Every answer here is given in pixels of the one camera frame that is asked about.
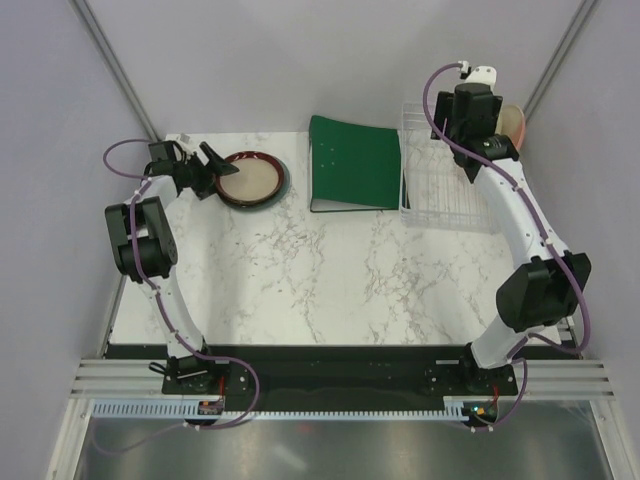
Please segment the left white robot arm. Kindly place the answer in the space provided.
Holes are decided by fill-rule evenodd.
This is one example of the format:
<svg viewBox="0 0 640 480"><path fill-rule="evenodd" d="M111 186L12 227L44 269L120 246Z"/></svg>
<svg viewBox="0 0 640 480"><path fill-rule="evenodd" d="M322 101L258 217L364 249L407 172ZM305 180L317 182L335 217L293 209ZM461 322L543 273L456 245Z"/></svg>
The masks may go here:
<svg viewBox="0 0 640 480"><path fill-rule="evenodd" d="M217 193L216 181L238 169L208 143L192 146L182 140L139 142L148 147L151 161L141 174L125 173L108 160L116 148L133 144L126 139L107 148L103 163L109 171L139 182L131 197L105 209L114 262L119 272L137 284L151 305L165 337L171 359L201 358L191 362L185 382L198 393L208 393L219 382L219 369L208 357L204 335L196 327L180 290L176 267L178 247L166 209L185 190L200 200Z"/></svg>

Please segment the pink and cream plate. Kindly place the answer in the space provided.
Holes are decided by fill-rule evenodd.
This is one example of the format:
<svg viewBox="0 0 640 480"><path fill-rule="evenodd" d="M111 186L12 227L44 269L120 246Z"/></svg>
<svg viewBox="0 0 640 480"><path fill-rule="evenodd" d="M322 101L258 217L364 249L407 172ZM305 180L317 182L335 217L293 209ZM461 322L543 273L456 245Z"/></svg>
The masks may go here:
<svg viewBox="0 0 640 480"><path fill-rule="evenodd" d="M522 148L526 132L524 112L517 105L503 105L499 114L496 133L506 135L517 150Z"/></svg>

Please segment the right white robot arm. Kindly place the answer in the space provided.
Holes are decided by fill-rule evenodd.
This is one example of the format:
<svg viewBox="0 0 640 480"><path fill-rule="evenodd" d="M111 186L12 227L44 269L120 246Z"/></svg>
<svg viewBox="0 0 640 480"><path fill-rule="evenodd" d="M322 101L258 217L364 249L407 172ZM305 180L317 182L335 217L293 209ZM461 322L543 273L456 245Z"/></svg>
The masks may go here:
<svg viewBox="0 0 640 480"><path fill-rule="evenodd" d="M507 240L513 273L496 292L496 318L467 348L458 368L467 392L483 392L528 339L575 313L591 262L572 253L549 225L525 179L511 139L496 131L502 99L481 83L437 95L431 137L445 141L455 164L481 193Z"/></svg>

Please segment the grey-blue plate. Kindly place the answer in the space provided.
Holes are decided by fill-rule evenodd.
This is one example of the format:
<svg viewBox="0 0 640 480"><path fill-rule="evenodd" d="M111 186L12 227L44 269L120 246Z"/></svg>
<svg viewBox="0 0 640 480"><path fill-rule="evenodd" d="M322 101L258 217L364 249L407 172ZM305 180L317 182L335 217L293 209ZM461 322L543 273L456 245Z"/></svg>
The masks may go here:
<svg viewBox="0 0 640 480"><path fill-rule="evenodd" d="M271 198L264 200L260 203L248 206L236 206L236 209L244 212L259 212L274 207L281 202L288 194L291 187L291 175L287 166L279 159L276 160L278 166L283 173L283 183L279 190Z"/></svg>

